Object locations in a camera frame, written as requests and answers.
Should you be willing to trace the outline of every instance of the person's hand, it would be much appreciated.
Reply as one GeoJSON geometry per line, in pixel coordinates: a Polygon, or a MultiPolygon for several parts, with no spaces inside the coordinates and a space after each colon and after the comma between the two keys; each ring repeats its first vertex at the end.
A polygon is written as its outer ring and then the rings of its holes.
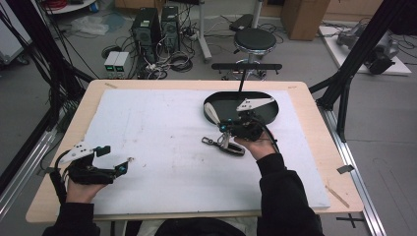
{"type": "Polygon", "coordinates": [[[260,160],[269,154],[275,153],[272,142],[265,132],[263,132],[260,138],[254,142],[240,138],[235,138],[234,141],[250,151],[255,160],[260,160]]]}
{"type": "Polygon", "coordinates": [[[105,185],[82,185],[68,180],[67,203],[90,204],[95,195],[105,185]]]}

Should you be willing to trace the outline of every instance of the person's left hand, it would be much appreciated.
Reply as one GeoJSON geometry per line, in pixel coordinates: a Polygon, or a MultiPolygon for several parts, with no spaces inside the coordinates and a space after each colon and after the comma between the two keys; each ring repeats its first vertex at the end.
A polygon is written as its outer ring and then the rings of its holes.
{"type": "Polygon", "coordinates": [[[67,203],[90,204],[95,195],[106,185],[82,185],[68,180],[67,203]]]}

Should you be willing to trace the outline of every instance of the black sleeve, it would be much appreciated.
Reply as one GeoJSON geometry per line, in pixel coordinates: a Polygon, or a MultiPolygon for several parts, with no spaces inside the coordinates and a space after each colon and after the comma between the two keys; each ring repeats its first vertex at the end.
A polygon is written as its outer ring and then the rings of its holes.
{"type": "Polygon", "coordinates": [[[100,229],[92,222],[93,204],[63,204],[54,226],[43,236],[98,236],[100,229]]]}
{"type": "Polygon", "coordinates": [[[303,183],[295,171],[286,169],[282,155],[270,154],[257,163],[262,174],[262,217],[258,218],[258,236],[323,235],[308,205],[303,183]]]}

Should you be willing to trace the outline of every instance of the black pole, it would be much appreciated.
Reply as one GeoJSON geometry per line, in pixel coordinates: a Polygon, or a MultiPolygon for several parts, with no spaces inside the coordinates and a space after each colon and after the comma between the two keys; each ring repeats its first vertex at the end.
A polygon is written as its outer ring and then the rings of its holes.
{"type": "Polygon", "coordinates": [[[317,100],[317,104],[326,110],[332,110],[334,103],[342,95],[337,118],[337,133],[344,142],[347,102],[353,77],[387,32],[392,22],[399,17],[407,2],[408,0],[383,1],[340,69],[329,79],[309,88],[310,92],[316,92],[328,87],[325,94],[317,100]]]}

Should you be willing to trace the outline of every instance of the round seat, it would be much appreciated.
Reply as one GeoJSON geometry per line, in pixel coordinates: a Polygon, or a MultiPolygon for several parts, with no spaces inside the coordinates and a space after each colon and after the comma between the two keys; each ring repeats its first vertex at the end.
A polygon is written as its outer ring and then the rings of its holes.
{"type": "Polygon", "coordinates": [[[236,32],[235,46],[246,53],[266,55],[276,46],[275,36],[263,29],[246,28],[236,32]]]}

